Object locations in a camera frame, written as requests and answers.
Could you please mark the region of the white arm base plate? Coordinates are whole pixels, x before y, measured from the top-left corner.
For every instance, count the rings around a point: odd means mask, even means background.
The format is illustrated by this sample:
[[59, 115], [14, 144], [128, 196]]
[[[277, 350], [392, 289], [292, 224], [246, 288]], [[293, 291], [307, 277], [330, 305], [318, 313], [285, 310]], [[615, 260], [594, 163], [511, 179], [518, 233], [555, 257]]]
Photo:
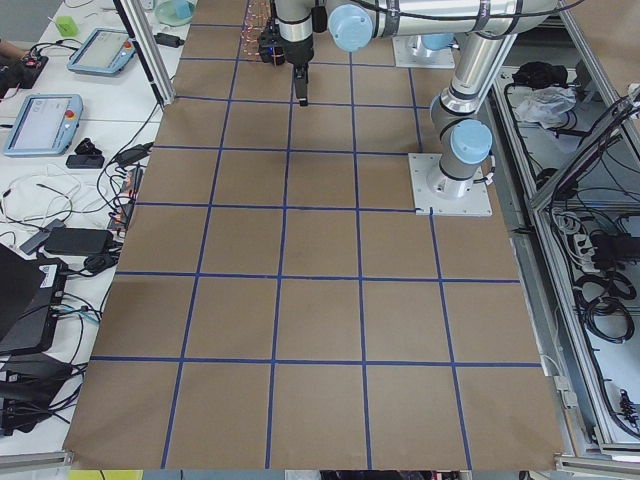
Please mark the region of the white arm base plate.
[[441, 154], [410, 153], [409, 173], [417, 215], [490, 217], [493, 214], [488, 187], [480, 166], [474, 176], [453, 180], [440, 169]]
[[395, 66], [403, 68], [453, 69], [453, 38], [427, 40], [425, 36], [393, 39]]

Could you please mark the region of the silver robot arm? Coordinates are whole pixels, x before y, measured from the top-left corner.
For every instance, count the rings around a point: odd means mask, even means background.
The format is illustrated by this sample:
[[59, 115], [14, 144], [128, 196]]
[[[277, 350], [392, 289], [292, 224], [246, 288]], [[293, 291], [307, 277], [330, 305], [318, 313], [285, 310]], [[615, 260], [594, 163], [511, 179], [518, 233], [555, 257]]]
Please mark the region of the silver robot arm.
[[273, 1], [276, 44], [294, 71], [296, 97], [307, 105], [313, 36], [329, 31], [346, 52], [375, 38], [464, 34], [460, 61], [431, 107], [442, 141], [439, 163], [426, 176], [429, 189], [459, 199], [489, 156], [492, 135], [475, 114], [518, 34], [557, 12], [556, 1]]
[[453, 33], [403, 36], [401, 37], [401, 45], [413, 57], [428, 57], [434, 52], [459, 48]]

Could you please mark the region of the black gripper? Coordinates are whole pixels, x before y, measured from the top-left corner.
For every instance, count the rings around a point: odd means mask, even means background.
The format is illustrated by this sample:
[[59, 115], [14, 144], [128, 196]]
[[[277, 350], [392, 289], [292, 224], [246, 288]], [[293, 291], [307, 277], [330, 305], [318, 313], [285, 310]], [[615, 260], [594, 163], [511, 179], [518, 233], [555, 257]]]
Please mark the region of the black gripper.
[[258, 37], [258, 54], [264, 63], [294, 65], [293, 81], [296, 99], [301, 107], [308, 105], [308, 62], [314, 56], [312, 20], [306, 17], [298, 23], [267, 20]]

